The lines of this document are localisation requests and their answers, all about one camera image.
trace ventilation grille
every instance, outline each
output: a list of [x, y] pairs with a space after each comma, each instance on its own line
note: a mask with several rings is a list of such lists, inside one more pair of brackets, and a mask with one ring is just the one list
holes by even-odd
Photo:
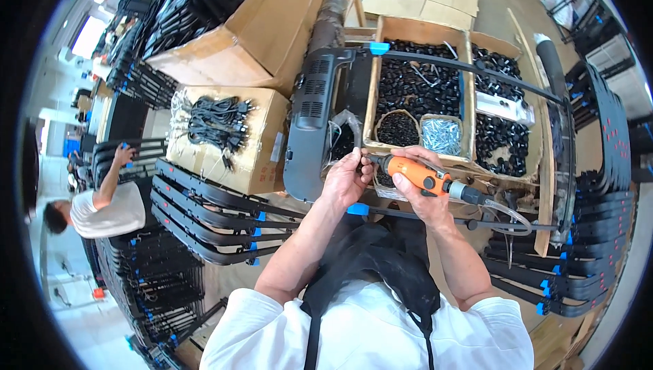
[[322, 102], [304, 101], [299, 111], [300, 117], [320, 118], [322, 116]]
[[305, 95], [324, 95], [327, 90], [327, 82], [322, 80], [308, 80], [304, 87]]
[[315, 60], [311, 63], [308, 73], [329, 73], [329, 62], [327, 60]]

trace black hair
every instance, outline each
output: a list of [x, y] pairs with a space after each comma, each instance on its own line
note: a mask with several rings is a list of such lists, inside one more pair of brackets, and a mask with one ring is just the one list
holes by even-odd
[[68, 227], [63, 213], [54, 207], [54, 202], [47, 203], [43, 211], [43, 221], [53, 234], [61, 234]]

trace white zip tie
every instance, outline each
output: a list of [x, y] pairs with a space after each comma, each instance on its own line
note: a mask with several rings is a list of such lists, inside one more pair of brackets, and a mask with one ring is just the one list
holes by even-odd
[[458, 54], [456, 54], [456, 52], [453, 51], [453, 48], [451, 47], [451, 44], [447, 43], [446, 41], [445, 41], [445, 44], [447, 45], [447, 47], [449, 47], [449, 50], [451, 51], [453, 56], [456, 57], [456, 60], [457, 60], [458, 59]]

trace hand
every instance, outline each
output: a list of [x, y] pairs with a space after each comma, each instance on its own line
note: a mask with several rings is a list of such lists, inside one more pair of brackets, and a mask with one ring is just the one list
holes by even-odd
[[[435, 152], [431, 152], [421, 146], [408, 146], [393, 149], [390, 152], [395, 156], [405, 157], [418, 162], [428, 161], [436, 166], [443, 167], [442, 162]], [[399, 193], [404, 195], [406, 200], [411, 203], [413, 211], [415, 211], [415, 214], [417, 214], [427, 227], [438, 232], [453, 219], [453, 216], [449, 212], [449, 195], [438, 197], [423, 196], [420, 187], [413, 185], [401, 173], [395, 173], [392, 181], [395, 183]]]
[[[326, 175], [320, 198], [325, 199], [343, 212], [358, 201], [365, 187], [371, 182], [373, 171], [370, 159], [363, 157], [367, 150], [355, 147], [353, 152], [334, 164]], [[362, 175], [356, 174], [358, 164], [363, 163]]]
[[126, 144], [119, 144], [114, 155], [114, 165], [118, 167], [125, 166], [127, 163], [131, 162], [131, 158], [134, 157], [136, 149], [129, 147]]

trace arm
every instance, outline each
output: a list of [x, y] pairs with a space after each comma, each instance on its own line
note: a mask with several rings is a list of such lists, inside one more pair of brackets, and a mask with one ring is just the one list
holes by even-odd
[[254, 290], [280, 304], [295, 299], [315, 274], [345, 210], [318, 198], [297, 231], [272, 255]]
[[[420, 146], [393, 149], [392, 154], [416, 161], [424, 159], [442, 167], [436, 153]], [[424, 221], [426, 231], [436, 240], [445, 281], [460, 309], [468, 310], [478, 301], [495, 296], [483, 260], [454, 224], [449, 212], [449, 195], [424, 197], [401, 173], [396, 173], [392, 180], [412, 204], [415, 214]]]
[[[363, 175], [356, 174], [363, 163]], [[347, 208], [358, 201], [371, 180], [369, 159], [354, 148], [336, 163], [324, 182], [322, 195], [297, 231], [272, 255], [254, 290], [284, 304], [293, 300], [315, 274], [336, 225]]]
[[134, 156], [135, 149], [132, 149], [129, 146], [123, 148], [122, 146], [123, 144], [120, 144], [116, 149], [114, 161], [111, 163], [111, 168], [102, 181], [100, 190], [93, 194], [93, 206], [97, 210], [111, 204], [111, 199], [114, 197], [116, 187], [118, 187], [120, 168], [131, 162], [131, 158]]

